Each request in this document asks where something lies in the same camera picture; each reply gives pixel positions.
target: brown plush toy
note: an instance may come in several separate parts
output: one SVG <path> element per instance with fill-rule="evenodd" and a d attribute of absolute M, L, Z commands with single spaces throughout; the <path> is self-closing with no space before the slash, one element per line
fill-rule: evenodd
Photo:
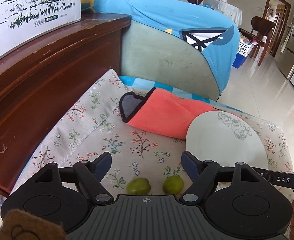
<path fill-rule="evenodd" d="M 0 229 L 0 240 L 66 240 L 62 227 L 19 209 L 10 210 Z"/>

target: white cardboard box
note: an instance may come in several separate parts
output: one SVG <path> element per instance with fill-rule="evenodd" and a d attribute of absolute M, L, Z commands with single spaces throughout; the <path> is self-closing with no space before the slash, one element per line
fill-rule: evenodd
<path fill-rule="evenodd" d="M 80 0 L 0 0 L 0 59 L 28 41 L 80 18 Z"/>

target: green label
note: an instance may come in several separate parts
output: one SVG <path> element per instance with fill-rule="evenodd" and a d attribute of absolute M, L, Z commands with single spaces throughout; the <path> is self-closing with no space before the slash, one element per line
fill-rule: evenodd
<path fill-rule="evenodd" d="M 45 22 L 50 22 L 50 21 L 57 20 L 57 19 L 58 19 L 58 15 L 55 14 L 53 16 L 45 18 Z"/>

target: floral fabric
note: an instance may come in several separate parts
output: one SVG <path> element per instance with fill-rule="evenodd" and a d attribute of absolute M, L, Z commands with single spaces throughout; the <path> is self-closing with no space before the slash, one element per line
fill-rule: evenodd
<path fill-rule="evenodd" d="M 129 90 L 144 95 L 148 91 L 125 87 L 114 70 L 109 70 L 66 112 L 36 149 L 13 189 L 49 162 L 59 167 L 72 166 L 80 160 L 94 160 L 101 153 L 112 154 L 112 167 L 102 185 L 116 198 L 126 194 L 134 178 L 149 180 L 149 194 L 163 194 L 162 184 L 172 175 L 184 180 L 184 192 L 191 180 L 181 165 L 185 141 L 135 129 L 122 122 L 119 99 Z M 213 107 L 239 116 L 259 135 L 268 157 L 270 170 L 292 173 L 292 163 L 282 130 L 270 122 L 225 108 Z M 64 186 L 74 188 L 72 183 Z M 292 190 L 277 187 L 289 200 Z"/>

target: blue plastic basket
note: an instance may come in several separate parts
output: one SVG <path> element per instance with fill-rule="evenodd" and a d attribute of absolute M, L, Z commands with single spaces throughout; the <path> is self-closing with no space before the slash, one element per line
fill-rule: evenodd
<path fill-rule="evenodd" d="M 234 63 L 233 63 L 233 66 L 235 68 L 240 68 L 243 65 L 243 63 L 245 63 L 246 59 L 247 59 L 247 57 L 237 53 L 236 59 L 234 60 Z"/>

